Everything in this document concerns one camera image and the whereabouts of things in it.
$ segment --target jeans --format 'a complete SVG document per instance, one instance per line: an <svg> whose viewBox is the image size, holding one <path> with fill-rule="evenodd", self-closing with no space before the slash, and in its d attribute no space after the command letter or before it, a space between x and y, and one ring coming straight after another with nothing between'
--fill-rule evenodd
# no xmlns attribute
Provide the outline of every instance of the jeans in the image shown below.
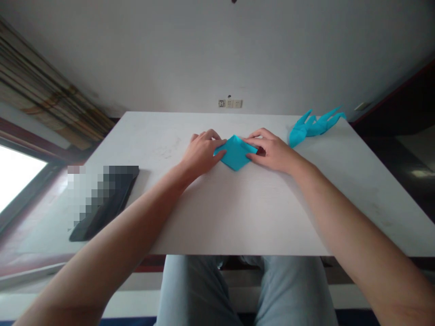
<svg viewBox="0 0 435 326"><path fill-rule="evenodd" d="M242 259L264 272L254 325L338 325L319 257ZM166 256L156 325L242 326L217 268L221 262L221 256Z"/></svg>

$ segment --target person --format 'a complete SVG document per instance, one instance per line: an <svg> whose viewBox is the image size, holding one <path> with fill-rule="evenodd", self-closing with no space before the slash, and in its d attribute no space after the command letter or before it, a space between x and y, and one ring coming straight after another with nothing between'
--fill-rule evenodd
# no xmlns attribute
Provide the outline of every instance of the person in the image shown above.
<svg viewBox="0 0 435 326"><path fill-rule="evenodd" d="M321 236L381 325L435 325L435 293L415 265L313 164L266 129L247 139L254 163L291 175ZM97 325L113 293L149 252L183 191L225 155L212 129L181 162L85 245L15 325ZM319 257L245 257L264 276L256 325L337 325ZM167 256L157 325L240 325L216 256Z"/></svg>

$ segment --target wall socket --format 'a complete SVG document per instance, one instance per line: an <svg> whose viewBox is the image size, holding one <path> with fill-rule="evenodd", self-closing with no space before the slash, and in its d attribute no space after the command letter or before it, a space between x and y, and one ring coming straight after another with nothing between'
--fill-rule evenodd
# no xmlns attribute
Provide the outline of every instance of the wall socket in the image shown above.
<svg viewBox="0 0 435 326"><path fill-rule="evenodd" d="M240 109L242 107L242 100L233 100L233 107L235 109Z"/></svg>
<svg viewBox="0 0 435 326"><path fill-rule="evenodd" d="M243 100L219 100L218 107L224 107L228 109L240 109L243 105Z"/></svg>

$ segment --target white table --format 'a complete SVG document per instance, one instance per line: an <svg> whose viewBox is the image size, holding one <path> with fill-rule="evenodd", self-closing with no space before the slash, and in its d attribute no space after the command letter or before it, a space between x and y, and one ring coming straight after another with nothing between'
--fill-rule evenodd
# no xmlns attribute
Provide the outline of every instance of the white table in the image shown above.
<svg viewBox="0 0 435 326"><path fill-rule="evenodd" d="M139 165L129 203L181 159L192 133L215 129L222 138L265 127L288 142L298 116L127 112L86 163ZM296 147L409 256L435 256L435 225L350 125ZM75 253L66 221L56 214L38 225L21 252ZM292 177L254 163L238 172L223 163L183 194L153 254L330 255Z"/></svg>

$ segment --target blue paper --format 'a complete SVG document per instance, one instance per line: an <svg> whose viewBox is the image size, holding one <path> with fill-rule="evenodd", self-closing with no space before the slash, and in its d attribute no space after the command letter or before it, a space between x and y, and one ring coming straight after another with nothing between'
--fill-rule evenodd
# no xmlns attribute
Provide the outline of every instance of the blue paper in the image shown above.
<svg viewBox="0 0 435 326"><path fill-rule="evenodd" d="M314 137L317 135L324 134L330 128L332 128L340 118L346 119L346 115L341 112L334 115L335 112L340 107L328 112L327 114L321 116L319 120L315 115L311 116L307 122L305 122L308 116L313 110L309 110L305 113L295 124L292 131L290 132L289 145L294 148L297 144L302 143L306 137Z"/></svg>
<svg viewBox="0 0 435 326"><path fill-rule="evenodd" d="M227 151L227 153L223 156L221 161L234 171L240 170L245 166L245 164L250 162L250 159L246 157L246 154L257 153L257 149L255 147L245 143L236 135L233 135L221 147L216 148L214 150L214 155L224 149Z"/></svg>

